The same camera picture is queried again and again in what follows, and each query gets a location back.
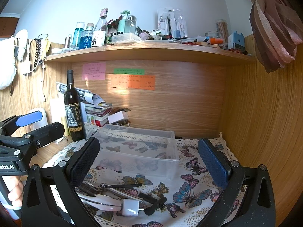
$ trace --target white wall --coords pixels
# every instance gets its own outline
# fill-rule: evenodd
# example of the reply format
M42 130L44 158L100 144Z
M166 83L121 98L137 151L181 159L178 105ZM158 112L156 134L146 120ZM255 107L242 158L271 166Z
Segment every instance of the white wall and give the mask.
M229 34L237 31L246 37L252 34L249 16L252 8L251 0L225 0L230 18Z
M16 32L27 29L29 38L48 33L52 42L64 43L78 21L96 23L104 7L109 9L108 20L118 18L126 9L137 17L143 30L153 30L158 27L157 9L166 6L184 11L190 37L215 30L216 19L225 19L230 25L225 0L10 0L3 12L21 15Z

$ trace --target green sticky note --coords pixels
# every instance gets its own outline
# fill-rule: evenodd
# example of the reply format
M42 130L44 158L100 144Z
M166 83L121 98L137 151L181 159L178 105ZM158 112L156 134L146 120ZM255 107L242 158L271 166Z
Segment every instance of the green sticky note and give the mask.
M135 68L115 68L114 74L131 74L131 75L144 75L144 69Z

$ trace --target wine bottle label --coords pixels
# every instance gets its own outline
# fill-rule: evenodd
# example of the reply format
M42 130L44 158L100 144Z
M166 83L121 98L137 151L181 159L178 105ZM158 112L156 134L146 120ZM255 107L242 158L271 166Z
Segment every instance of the wine bottle label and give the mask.
M67 124L71 132L80 131L83 129L79 103L65 105Z
M91 39L91 46L102 46L105 40L105 31L94 31Z

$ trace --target dark glass bottle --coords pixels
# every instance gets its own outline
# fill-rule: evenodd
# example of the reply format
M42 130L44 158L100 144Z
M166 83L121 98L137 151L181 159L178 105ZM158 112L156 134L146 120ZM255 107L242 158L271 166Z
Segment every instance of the dark glass bottle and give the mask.
M64 104L69 132L74 142L86 138L84 123L80 112L80 96L74 86L74 70L67 70L67 90Z

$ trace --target wooden shelf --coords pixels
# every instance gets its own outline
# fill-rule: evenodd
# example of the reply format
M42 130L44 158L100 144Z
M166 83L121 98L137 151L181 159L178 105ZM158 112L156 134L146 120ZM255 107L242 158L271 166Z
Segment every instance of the wooden shelf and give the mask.
M169 60L208 63L221 66L256 63L256 58L211 47L140 43L108 45L47 56L51 62L84 62L103 60Z

